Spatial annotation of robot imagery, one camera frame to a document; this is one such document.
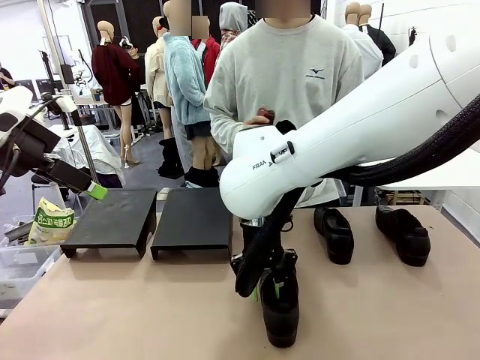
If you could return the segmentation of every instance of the white wall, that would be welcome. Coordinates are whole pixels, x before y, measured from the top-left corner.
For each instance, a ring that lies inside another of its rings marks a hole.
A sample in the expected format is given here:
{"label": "white wall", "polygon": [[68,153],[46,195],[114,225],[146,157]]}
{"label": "white wall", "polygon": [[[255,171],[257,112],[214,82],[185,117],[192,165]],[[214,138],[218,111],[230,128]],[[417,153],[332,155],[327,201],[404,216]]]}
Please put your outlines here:
{"label": "white wall", "polygon": [[[353,0],[337,0],[336,25],[344,25],[345,8],[350,2]],[[363,0],[363,3],[372,5],[370,24],[373,27],[378,27],[382,3],[385,3],[382,30],[397,47],[398,53],[408,47],[408,32],[412,26],[417,28],[417,39],[421,41],[436,29],[458,29],[477,24],[480,14],[480,0]],[[480,142],[472,148],[480,152]],[[445,209],[480,241],[480,190],[449,192]]]}
{"label": "white wall", "polygon": [[[91,50],[84,32],[83,20],[74,0],[59,4],[50,0],[58,35],[68,35],[75,54],[81,49],[87,61]],[[46,12],[50,18],[48,1]],[[8,69],[15,80],[36,80],[47,78],[44,63],[38,50],[45,50],[42,37],[45,37],[44,25],[36,1],[2,6],[0,1],[0,62]],[[51,18],[50,28],[53,34]]]}

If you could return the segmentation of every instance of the gray hoodie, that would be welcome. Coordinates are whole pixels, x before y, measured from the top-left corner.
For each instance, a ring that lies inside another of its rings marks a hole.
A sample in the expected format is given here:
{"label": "gray hoodie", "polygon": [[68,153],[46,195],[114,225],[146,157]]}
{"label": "gray hoodie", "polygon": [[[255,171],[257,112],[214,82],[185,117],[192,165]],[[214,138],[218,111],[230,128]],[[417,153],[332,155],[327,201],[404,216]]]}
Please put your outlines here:
{"label": "gray hoodie", "polygon": [[248,27],[248,8],[238,2],[226,2],[220,6],[220,30],[244,32]]}

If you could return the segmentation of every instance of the maroon sweater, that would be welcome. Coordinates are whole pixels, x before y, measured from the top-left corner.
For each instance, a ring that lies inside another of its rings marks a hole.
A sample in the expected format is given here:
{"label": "maroon sweater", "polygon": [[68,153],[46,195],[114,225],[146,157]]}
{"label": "maroon sweater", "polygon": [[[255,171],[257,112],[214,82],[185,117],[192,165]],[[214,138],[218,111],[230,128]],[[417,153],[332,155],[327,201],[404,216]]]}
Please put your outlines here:
{"label": "maroon sweater", "polygon": [[91,68],[110,105],[123,104],[140,86],[140,67],[120,46],[109,43],[95,47]]}

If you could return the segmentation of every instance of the gray sweatshirt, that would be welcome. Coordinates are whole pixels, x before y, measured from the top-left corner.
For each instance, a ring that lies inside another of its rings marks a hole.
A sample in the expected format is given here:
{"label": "gray sweatshirt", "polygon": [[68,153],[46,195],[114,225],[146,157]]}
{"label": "gray sweatshirt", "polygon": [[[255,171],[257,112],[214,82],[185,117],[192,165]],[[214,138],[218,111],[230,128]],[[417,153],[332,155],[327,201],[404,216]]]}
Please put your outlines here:
{"label": "gray sweatshirt", "polygon": [[[211,134],[232,153],[236,134],[248,128],[243,122],[260,107],[274,110],[276,122],[290,120],[300,128],[363,79],[362,56],[352,39],[321,17],[293,29],[272,28],[262,19],[220,54],[204,101]],[[300,203],[337,198],[333,181],[324,181],[307,189]]]}

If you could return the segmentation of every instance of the person's hand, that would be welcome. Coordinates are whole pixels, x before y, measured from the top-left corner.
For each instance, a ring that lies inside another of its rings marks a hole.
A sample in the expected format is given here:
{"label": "person's hand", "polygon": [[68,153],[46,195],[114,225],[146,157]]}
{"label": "person's hand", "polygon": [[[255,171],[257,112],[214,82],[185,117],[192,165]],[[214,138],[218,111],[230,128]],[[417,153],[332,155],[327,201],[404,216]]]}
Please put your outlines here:
{"label": "person's hand", "polygon": [[244,122],[245,125],[270,125],[271,122],[265,116],[254,116]]}

